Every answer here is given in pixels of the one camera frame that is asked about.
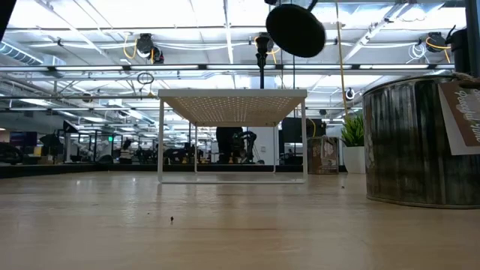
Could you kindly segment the black metal table frame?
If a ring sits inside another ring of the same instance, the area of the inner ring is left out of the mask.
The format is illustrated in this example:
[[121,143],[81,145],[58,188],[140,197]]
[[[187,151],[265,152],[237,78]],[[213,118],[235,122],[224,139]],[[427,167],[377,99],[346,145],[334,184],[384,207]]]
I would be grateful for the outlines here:
[[[301,173],[301,165],[226,165],[226,164],[200,164],[198,172],[241,172],[241,173]],[[127,172],[156,172],[158,167],[154,164],[61,164],[61,165],[9,165],[0,166],[0,179],[9,179],[26,176],[46,176],[67,173],[90,173],[102,171],[127,171]]]

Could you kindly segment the white perforated metal shelf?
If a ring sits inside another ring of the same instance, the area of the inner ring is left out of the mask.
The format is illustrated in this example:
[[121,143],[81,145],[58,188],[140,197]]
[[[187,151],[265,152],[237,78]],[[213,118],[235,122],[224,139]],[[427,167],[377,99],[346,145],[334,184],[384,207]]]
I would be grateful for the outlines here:
[[[308,181],[306,103],[305,89],[164,89],[158,93],[158,157],[157,180],[162,185],[303,185]],[[220,179],[201,181],[197,162],[193,162],[194,177],[191,180],[166,180],[164,178],[163,140],[164,113],[168,105],[175,113],[194,126],[194,138],[198,140],[199,127],[252,127],[272,128],[278,135],[278,125],[288,114],[301,109],[302,177],[298,181],[254,181]]]

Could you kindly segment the person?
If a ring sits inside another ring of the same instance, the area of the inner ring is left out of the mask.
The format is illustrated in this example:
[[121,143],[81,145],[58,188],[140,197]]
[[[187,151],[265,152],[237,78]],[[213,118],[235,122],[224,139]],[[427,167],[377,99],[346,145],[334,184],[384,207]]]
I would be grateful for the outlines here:
[[245,143],[239,138],[242,127],[217,127],[216,139],[220,164],[237,164]]
[[132,164],[130,139],[126,139],[121,147],[118,161],[120,164]]

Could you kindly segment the dark background monitor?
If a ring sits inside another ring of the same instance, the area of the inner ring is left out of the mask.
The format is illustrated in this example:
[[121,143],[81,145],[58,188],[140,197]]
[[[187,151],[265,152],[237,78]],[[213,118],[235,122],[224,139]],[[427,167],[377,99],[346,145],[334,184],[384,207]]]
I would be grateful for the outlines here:
[[[321,119],[306,118],[305,124],[307,138],[321,137],[326,134],[326,123]],[[301,118],[285,118],[281,122],[281,130],[283,134],[283,141],[285,143],[302,142]]]

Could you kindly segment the small green potted plant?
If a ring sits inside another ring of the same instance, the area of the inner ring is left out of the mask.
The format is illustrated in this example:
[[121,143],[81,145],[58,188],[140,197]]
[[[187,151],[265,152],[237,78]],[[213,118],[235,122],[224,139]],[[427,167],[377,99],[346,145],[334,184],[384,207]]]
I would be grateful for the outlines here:
[[365,174],[365,141],[363,116],[356,114],[344,119],[341,130],[343,162],[348,173]]

